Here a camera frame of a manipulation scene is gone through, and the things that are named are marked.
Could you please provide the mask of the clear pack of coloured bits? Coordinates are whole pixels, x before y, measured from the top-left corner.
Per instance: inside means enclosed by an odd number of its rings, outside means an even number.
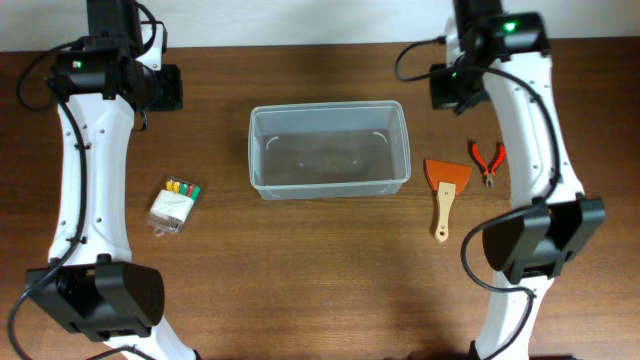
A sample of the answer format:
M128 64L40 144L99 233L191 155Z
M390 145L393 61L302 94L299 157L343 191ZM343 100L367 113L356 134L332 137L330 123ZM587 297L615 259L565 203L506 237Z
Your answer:
M155 237L176 234L189 219L202 193L202 187L177 177L168 177L153 201L148 215L148 225Z

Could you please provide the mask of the orange scraper wooden handle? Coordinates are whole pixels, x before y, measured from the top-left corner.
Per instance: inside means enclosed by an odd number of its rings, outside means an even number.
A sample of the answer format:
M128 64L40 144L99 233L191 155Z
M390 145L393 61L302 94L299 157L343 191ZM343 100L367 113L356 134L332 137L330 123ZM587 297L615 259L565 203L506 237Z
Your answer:
M436 193L437 220L434 237L440 243L449 237L449 217L455 197L464 191L471 167L432 159L425 160L426 179Z

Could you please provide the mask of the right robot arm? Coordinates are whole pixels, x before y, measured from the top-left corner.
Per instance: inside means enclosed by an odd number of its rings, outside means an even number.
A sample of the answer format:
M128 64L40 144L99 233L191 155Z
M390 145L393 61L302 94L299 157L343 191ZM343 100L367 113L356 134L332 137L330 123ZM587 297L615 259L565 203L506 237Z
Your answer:
M499 0L455 0L446 61L431 68L434 108L460 115L492 103L506 147L512 211L471 230L482 236L493 282L472 359L526 359L542 299L605 220L564 146L552 92L551 47L542 16L509 13Z

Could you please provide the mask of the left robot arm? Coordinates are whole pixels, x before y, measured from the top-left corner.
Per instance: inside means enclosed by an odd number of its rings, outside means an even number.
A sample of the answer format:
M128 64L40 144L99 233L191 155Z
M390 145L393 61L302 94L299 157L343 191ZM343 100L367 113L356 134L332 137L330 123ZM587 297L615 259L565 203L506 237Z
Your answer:
M57 230L24 298L71 334L130 359L194 359L164 315L156 269L132 260L126 159L135 121L182 106L179 68L162 61L167 31L136 1L91 1L89 32L51 50L46 85L63 137Z

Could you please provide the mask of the clear plastic container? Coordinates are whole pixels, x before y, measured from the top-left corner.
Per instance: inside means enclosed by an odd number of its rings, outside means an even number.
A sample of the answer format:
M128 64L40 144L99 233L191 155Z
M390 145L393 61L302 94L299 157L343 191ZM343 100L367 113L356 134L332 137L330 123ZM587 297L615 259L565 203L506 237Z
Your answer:
M256 107L248 165L264 200L393 195L412 175L403 108L394 100Z

